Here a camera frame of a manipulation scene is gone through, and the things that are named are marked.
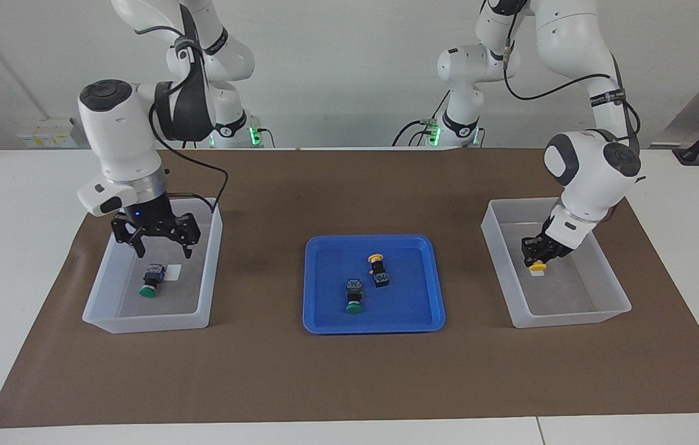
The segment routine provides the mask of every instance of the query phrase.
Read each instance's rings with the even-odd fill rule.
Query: white table
[[[629,202],[699,324],[699,168],[642,154]],[[0,390],[83,219],[87,151],[0,151]],[[0,443],[699,443],[699,414],[0,430]]]

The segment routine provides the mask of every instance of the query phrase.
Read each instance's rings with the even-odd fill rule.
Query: yellow push button
[[[529,267],[530,271],[544,271],[546,268],[547,265],[542,263],[541,261],[536,261]]]

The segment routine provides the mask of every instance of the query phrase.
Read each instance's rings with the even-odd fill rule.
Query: green led light
[[[437,146],[440,142],[440,127],[435,127],[431,130],[431,135],[429,136],[429,145]]]
[[[258,145],[261,143],[261,135],[258,134],[256,129],[253,127],[248,127],[248,130],[250,130],[250,141],[254,145]]]

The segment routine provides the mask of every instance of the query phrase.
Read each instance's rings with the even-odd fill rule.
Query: black cable clip
[[[619,88],[618,90],[608,91],[606,93],[599,94],[598,96],[593,96],[590,98],[590,101],[592,107],[609,104],[610,102],[615,102],[616,105],[621,105],[624,103],[626,98],[627,93],[623,88]]]
[[[179,54],[179,51],[185,48],[193,48],[194,53],[203,52],[202,48],[200,47],[200,43],[192,37],[181,36],[174,40],[174,51],[176,51],[176,54]]]

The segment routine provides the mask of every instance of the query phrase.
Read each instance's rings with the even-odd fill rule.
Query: power outlet
[[[74,119],[50,118],[35,121],[17,132],[27,148],[88,148],[86,135]]]

